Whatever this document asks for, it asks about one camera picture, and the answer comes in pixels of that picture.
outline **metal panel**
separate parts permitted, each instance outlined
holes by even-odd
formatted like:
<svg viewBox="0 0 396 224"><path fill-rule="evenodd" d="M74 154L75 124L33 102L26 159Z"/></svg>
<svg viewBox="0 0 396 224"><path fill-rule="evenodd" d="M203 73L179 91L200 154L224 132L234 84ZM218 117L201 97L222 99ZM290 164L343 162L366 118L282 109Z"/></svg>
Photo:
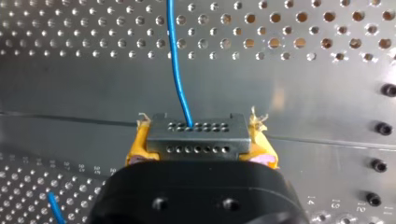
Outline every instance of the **metal panel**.
<svg viewBox="0 0 396 224"><path fill-rule="evenodd" d="M5 132L2 142L8 144L7 147L0 147L2 152L0 172L4 171L6 165L13 166L15 168L13 172L7 173L7 178L11 179L12 174L17 173L18 167L20 167L23 172L34 169L40 171L41 175L48 172L50 177L64 174L70 179L75 175L81 181L91 178L95 180L95 183L101 183L103 177L111 175L124 164L131 138L135 133L135 129L130 127L106 125L101 127L96 124L80 122L15 118L2 118L1 120L3 124L7 124L4 126L7 127L7 132ZM32 132L32 129L37 125L40 125L42 129ZM329 222L323 223L332 224L343 215L356 218L359 224L368 224L369 221L373 221L373 218L384 220L387 224L396 221L394 212L396 207L394 176L396 174L393 167L396 160L395 150L346 147L274 138L269 140L280 158L280 172L296 188L300 201L310 217L315 218L327 214L330 215L326 219ZM15 149L17 147L25 148L25 150L17 151ZM29 154L26 148L35 154ZM55 148L59 155L50 154ZM42 164L40 167L36 166L37 159L41 159L39 160L39 164ZM387 162L389 169L385 173L377 173L370 167L373 159ZM57 194L64 188L65 183L54 188L47 179L50 178L45 179L46 182L40 189L41 191L37 190L35 200L41 202L39 194L45 192L46 188L55 190ZM18 181L22 181L21 175L19 175ZM7 185L7 181L0 183L0 188ZM74 184L72 193L78 191L79 185L81 184ZM87 191L86 197L94 195L92 193L94 189L90 187L91 191ZM378 207L368 205L364 199L367 192L377 193L382 198L382 204ZM67 204L67 199L68 197L62 197L60 204ZM16 203L17 201L13 201L12 206L15 207ZM69 210L64 214L68 216L76 208L81 209L80 203L81 201L78 201L72 206L66 206L66 209ZM81 210L78 217L87 216L88 211L88 209ZM36 210L34 214L39 215L38 213L41 211ZM0 212L0 220L4 220L6 215L7 213ZM69 221L78 223L80 219Z"/></svg>
<svg viewBox="0 0 396 224"><path fill-rule="evenodd" d="M256 105L269 113L272 135L394 145L373 125L396 123L393 100L380 93L396 82L396 3L346 3L177 1L193 116L247 115ZM3 0L3 110L181 117L164 16L162 0Z"/></svg>

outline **hole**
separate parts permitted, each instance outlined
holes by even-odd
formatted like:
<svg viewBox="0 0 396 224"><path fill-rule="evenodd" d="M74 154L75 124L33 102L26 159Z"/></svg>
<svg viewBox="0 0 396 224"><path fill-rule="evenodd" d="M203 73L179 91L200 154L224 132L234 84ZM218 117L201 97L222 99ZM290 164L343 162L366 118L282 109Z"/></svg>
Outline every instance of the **hole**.
<svg viewBox="0 0 396 224"><path fill-rule="evenodd" d="M349 218L343 218L341 220L341 224L350 224L350 219Z"/></svg>
<svg viewBox="0 0 396 224"><path fill-rule="evenodd" d="M350 0L341 0L341 6L342 7L347 7L350 4Z"/></svg>
<svg viewBox="0 0 396 224"><path fill-rule="evenodd" d="M205 25L209 22L209 18L206 15L200 15L198 17L198 23L200 23L201 25Z"/></svg>
<svg viewBox="0 0 396 224"><path fill-rule="evenodd" d="M200 48L200 49L207 49L208 45L209 45L209 43L205 39L200 39L198 41L198 48Z"/></svg>
<svg viewBox="0 0 396 224"><path fill-rule="evenodd" d="M339 35L344 35L344 34L347 33L347 27L346 26L340 26L340 27L338 27L337 31L338 31Z"/></svg>
<svg viewBox="0 0 396 224"><path fill-rule="evenodd" d="M258 34L258 35L265 35L265 27L260 27L260 28L257 30L257 34Z"/></svg>
<svg viewBox="0 0 396 224"><path fill-rule="evenodd" d="M136 17L135 22L136 22L136 25L142 26L145 24L145 18L142 16L138 16L138 17Z"/></svg>
<svg viewBox="0 0 396 224"><path fill-rule="evenodd" d="M228 14L223 14L221 16L221 23L224 25L229 25L231 23L231 16Z"/></svg>
<svg viewBox="0 0 396 224"><path fill-rule="evenodd" d="M88 26L88 19L87 18L82 18L81 19L81 26L87 27Z"/></svg>
<svg viewBox="0 0 396 224"><path fill-rule="evenodd" d="M289 35L292 32L292 28L290 26L286 26L285 28L283 28L283 34L284 35Z"/></svg>
<svg viewBox="0 0 396 224"><path fill-rule="evenodd" d="M365 62L370 62L370 61L373 60L373 58L374 58L374 56L373 56L373 54L371 54L371 53L365 53L365 54L363 55L363 60L364 60Z"/></svg>
<svg viewBox="0 0 396 224"><path fill-rule="evenodd" d="M101 18L99 18L98 23L99 23L100 26L106 26L107 25L107 20L106 20L106 18L101 17Z"/></svg>
<svg viewBox="0 0 396 224"><path fill-rule="evenodd" d="M297 14L298 22L305 22L306 20L308 20L308 15L305 12L300 12Z"/></svg>
<svg viewBox="0 0 396 224"><path fill-rule="evenodd" d="M200 153L201 152L201 148L200 147L195 147L194 148L194 152L195 153Z"/></svg>
<svg viewBox="0 0 396 224"><path fill-rule="evenodd" d="M356 11L352 14L354 21L362 21L364 19L364 12Z"/></svg>
<svg viewBox="0 0 396 224"><path fill-rule="evenodd" d="M308 53L308 54L306 55L306 59L307 59L308 61L314 61L316 58L317 58L317 54L316 54L316 53Z"/></svg>
<svg viewBox="0 0 396 224"><path fill-rule="evenodd" d="M358 49L358 48L361 47L361 40L360 40L360 39L355 39L355 38L353 38L353 39L351 39L351 40L349 41L349 46L350 46L352 49Z"/></svg>
<svg viewBox="0 0 396 224"><path fill-rule="evenodd" d="M240 57L239 52L234 52L233 53L233 60L238 60Z"/></svg>
<svg viewBox="0 0 396 224"><path fill-rule="evenodd" d="M246 23L253 23L256 20L256 16L253 14L247 14L245 17Z"/></svg>
<svg viewBox="0 0 396 224"><path fill-rule="evenodd" d="M196 6L195 6L195 4L191 3L191 4L189 4L189 6L187 7L187 9L188 9L190 12L193 12L193 11L196 9Z"/></svg>
<svg viewBox="0 0 396 224"><path fill-rule="evenodd" d="M126 47L126 40L125 40L125 39L120 39L118 44L119 44L119 48L125 49L125 47Z"/></svg>
<svg viewBox="0 0 396 224"><path fill-rule="evenodd" d="M191 149L191 147L184 147L184 151L185 151L186 153L191 153L191 152L192 152L192 149Z"/></svg>
<svg viewBox="0 0 396 224"><path fill-rule="evenodd" d="M209 58L210 58L211 60L215 60L215 59L218 58L218 54L217 54L216 52L211 52L211 53L209 54Z"/></svg>
<svg viewBox="0 0 396 224"><path fill-rule="evenodd" d="M70 19L65 19L64 20L64 26L65 27L71 27L72 26L72 21Z"/></svg>
<svg viewBox="0 0 396 224"><path fill-rule="evenodd" d="M177 41L177 48L178 49L184 49L184 48L186 48L187 47L187 43L186 43L186 40L185 39L179 39L178 41Z"/></svg>
<svg viewBox="0 0 396 224"><path fill-rule="evenodd" d="M195 59L195 52L194 52L194 51L191 51L191 52L189 53L189 59L190 59L190 60L194 60L194 59Z"/></svg>
<svg viewBox="0 0 396 224"><path fill-rule="evenodd" d="M212 29L210 29L210 34L211 35L216 35L218 33L218 28L213 27Z"/></svg>
<svg viewBox="0 0 396 224"><path fill-rule="evenodd" d="M126 8L126 13L132 14L133 12L134 12L134 7L128 6L128 7Z"/></svg>
<svg viewBox="0 0 396 224"><path fill-rule="evenodd" d="M239 9L241 9L242 8L242 3L241 2L235 2L234 4L233 4L233 8L235 8L235 10L239 10Z"/></svg>
<svg viewBox="0 0 396 224"><path fill-rule="evenodd" d="M186 24L186 17L185 16L178 16L176 18L177 25L184 25Z"/></svg>
<svg viewBox="0 0 396 224"><path fill-rule="evenodd" d="M94 50L92 56L98 58L100 56L100 52L98 50Z"/></svg>
<svg viewBox="0 0 396 224"><path fill-rule="evenodd" d="M236 27L233 29L233 34L234 35L241 35L242 34L242 29L239 27Z"/></svg>
<svg viewBox="0 0 396 224"><path fill-rule="evenodd" d="M312 7L320 7L321 1L320 0L313 0L312 1Z"/></svg>
<svg viewBox="0 0 396 224"><path fill-rule="evenodd" d="M319 33L319 28L317 26L312 26L311 28L309 28L309 33L311 35L316 35L317 33Z"/></svg>
<svg viewBox="0 0 396 224"><path fill-rule="evenodd" d="M151 5L146 6L146 11L147 11L147 13L152 13L152 6Z"/></svg>
<svg viewBox="0 0 396 224"><path fill-rule="evenodd" d="M129 56L129 58L135 58L136 52L134 52L134 50L131 50L131 51L129 51L128 56Z"/></svg>
<svg viewBox="0 0 396 224"><path fill-rule="evenodd" d="M157 40L157 48L162 49L165 47L165 41L162 39Z"/></svg>
<svg viewBox="0 0 396 224"><path fill-rule="evenodd" d="M343 53L337 53L337 54L335 54L335 59L336 59L337 61L343 61L343 60L345 59L345 54L343 54Z"/></svg>
<svg viewBox="0 0 396 224"><path fill-rule="evenodd" d="M229 147L223 147L223 148L221 149L221 152L222 152L222 153L230 152L230 148L229 148Z"/></svg>
<svg viewBox="0 0 396 224"><path fill-rule="evenodd" d="M166 148L166 151L167 151L168 153L172 153L172 152L175 151L175 149L174 149L173 147L167 147L167 148Z"/></svg>
<svg viewBox="0 0 396 224"><path fill-rule="evenodd" d="M381 39L378 45L381 49L388 49L392 45L392 41L390 39Z"/></svg>
<svg viewBox="0 0 396 224"><path fill-rule="evenodd" d="M297 49L302 49L303 47L305 47L305 44L306 44L306 42L305 42L304 38L297 38L294 41L294 47Z"/></svg>
<svg viewBox="0 0 396 224"><path fill-rule="evenodd" d="M210 5L210 10L217 11L218 9L219 9L219 4L218 3L212 3Z"/></svg>
<svg viewBox="0 0 396 224"><path fill-rule="evenodd" d="M294 2L293 0L288 0L285 2L285 8L291 8L294 7Z"/></svg>
<svg viewBox="0 0 396 224"><path fill-rule="evenodd" d="M259 9L265 9L268 7L267 1L260 1Z"/></svg>
<svg viewBox="0 0 396 224"><path fill-rule="evenodd" d="M377 32L378 32L378 28L375 26L375 25L369 25L368 27L367 27L367 32L370 34L370 35L375 35Z"/></svg>
<svg viewBox="0 0 396 224"><path fill-rule="evenodd" d="M138 39L136 45L138 48L142 49L146 46L146 41L144 39Z"/></svg>
<svg viewBox="0 0 396 224"><path fill-rule="evenodd" d="M235 212L240 209L240 204L238 201L234 199L226 199L222 202L222 206L225 210L230 211L230 212Z"/></svg>
<svg viewBox="0 0 396 224"><path fill-rule="evenodd" d="M96 10L93 7L90 8L90 14L91 15L95 15L96 14Z"/></svg>
<svg viewBox="0 0 396 224"><path fill-rule="evenodd" d="M162 26L165 23L165 19L162 16L158 16L155 19L155 23L157 23L157 25Z"/></svg>
<svg viewBox="0 0 396 224"><path fill-rule="evenodd" d="M244 42L244 47L245 49L251 49L254 47L254 40L252 39L246 39Z"/></svg>
<svg viewBox="0 0 396 224"><path fill-rule="evenodd" d="M276 13L271 14L271 16L270 16L271 22L280 22L280 20L281 20L281 16L279 13L276 12Z"/></svg>
<svg viewBox="0 0 396 224"><path fill-rule="evenodd" d="M189 35L190 35L190 36L195 35L195 29L194 29L194 28L190 28L190 29L189 29Z"/></svg>
<svg viewBox="0 0 396 224"><path fill-rule="evenodd" d="M326 12L326 13L324 13L324 20L325 21L330 22L330 21L334 21L334 19L335 19L335 13L334 12Z"/></svg>
<svg viewBox="0 0 396 224"><path fill-rule="evenodd" d="M329 38L324 38L324 39L321 41L321 46L322 46L324 49L329 49L329 48L331 48L331 47L332 47L332 40L330 40Z"/></svg>
<svg viewBox="0 0 396 224"><path fill-rule="evenodd" d="M82 41L82 47L89 48L91 46L91 42L88 39L84 39Z"/></svg>
<svg viewBox="0 0 396 224"><path fill-rule="evenodd" d="M229 49L231 46L231 40L229 39L222 39L220 42L220 46L222 49Z"/></svg>
<svg viewBox="0 0 396 224"><path fill-rule="evenodd" d="M377 7L381 4L381 0L371 0L371 5Z"/></svg>
<svg viewBox="0 0 396 224"><path fill-rule="evenodd" d="M119 54L115 50L111 50L110 57L117 58L118 56L119 56Z"/></svg>
<svg viewBox="0 0 396 224"><path fill-rule="evenodd" d="M382 17L384 18L385 21L392 21L393 19L395 19L395 11L387 10L384 13L382 13Z"/></svg>
<svg viewBox="0 0 396 224"><path fill-rule="evenodd" d="M263 52L259 52L256 54L256 59L257 60L264 60L264 53Z"/></svg>
<svg viewBox="0 0 396 224"><path fill-rule="evenodd" d="M115 35L117 34L117 31L115 31L115 30L113 30L113 29L110 29L110 30L108 31L108 34L109 34L110 36L115 36Z"/></svg>
<svg viewBox="0 0 396 224"><path fill-rule="evenodd" d="M148 29L148 36L154 36L154 30L153 29Z"/></svg>
<svg viewBox="0 0 396 224"><path fill-rule="evenodd" d="M163 211L168 208L168 201L165 198L156 198L152 203L152 208L156 211Z"/></svg>
<svg viewBox="0 0 396 224"><path fill-rule="evenodd" d="M269 46L271 49L276 49L277 47L280 46L280 41L279 41L279 39L277 39L277 38L272 38L272 39L270 39L270 41L268 42L268 46Z"/></svg>

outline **blue cable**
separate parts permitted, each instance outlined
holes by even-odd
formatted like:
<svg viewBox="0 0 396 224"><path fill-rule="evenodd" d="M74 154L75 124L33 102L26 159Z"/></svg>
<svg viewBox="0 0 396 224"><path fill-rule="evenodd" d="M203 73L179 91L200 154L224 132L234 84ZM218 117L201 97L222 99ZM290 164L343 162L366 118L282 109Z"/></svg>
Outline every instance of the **blue cable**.
<svg viewBox="0 0 396 224"><path fill-rule="evenodd" d="M178 67L178 55L177 55L177 33L175 28L175 0L167 0L166 2L167 12L166 16L168 19L168 30L169 30L169 43L171 47L172 55L172 68L174 72L174 79L177 89L178 99L180 100L181 107L183 108L184 117L186 118L187 125L193 126L191 112L189 104L187 103L186 96L183 91L183 84L181 83L180 70Z"/></svg>
<svg viewBox="0 0 396 224"><path fill-rule="evenodd" d="M58 224L65 224L64 218L62 217L61 209L59 209L59 205L56 202L55 194L49 192L48 194L50 208L52 210L53 215L55 216L56 221Z"/></svg>

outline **screw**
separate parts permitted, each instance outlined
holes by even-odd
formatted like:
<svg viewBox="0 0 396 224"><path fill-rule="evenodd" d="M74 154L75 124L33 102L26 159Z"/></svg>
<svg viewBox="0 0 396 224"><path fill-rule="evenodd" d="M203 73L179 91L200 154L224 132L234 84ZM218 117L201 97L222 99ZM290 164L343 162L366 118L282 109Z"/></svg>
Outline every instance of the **screw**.
<svg viewBox="0 0 396 224"><path fill-rule="evenodd" d="M381 91L388 97L396 97L396 86L393 84L385 84Z"/></svg>
<svg viewBox="0 0 396 224"><path fill-rule="evenodd" d="M372 167L379 173L384 173L388 170L388 165L384 161L378 159L372 161Z"/></svg>
<svg viewBox="0 0 396 224"><path fill-rule="evenodd" d="M392 134L393 131L393 127L388 125L385 122L380 122L375 126L375 129L378 133L384 135L384 136L388 136Z"/></svg>

